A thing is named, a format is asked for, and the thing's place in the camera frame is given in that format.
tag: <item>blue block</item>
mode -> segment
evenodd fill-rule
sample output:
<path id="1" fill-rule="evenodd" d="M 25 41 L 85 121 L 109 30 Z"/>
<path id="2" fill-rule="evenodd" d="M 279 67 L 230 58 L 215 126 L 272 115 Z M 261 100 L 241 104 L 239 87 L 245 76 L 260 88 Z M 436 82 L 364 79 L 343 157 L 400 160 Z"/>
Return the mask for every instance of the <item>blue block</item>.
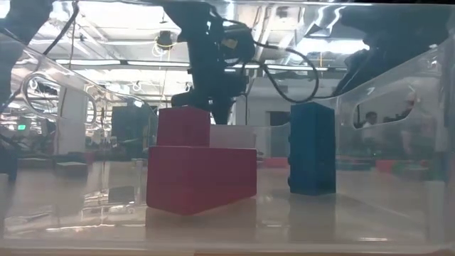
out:
<path id="1" fill-rule="evenodd" d="M 289 144 L 291 193 L 335 193 L 335 112 L 315 102 L 292 106 Z"/>

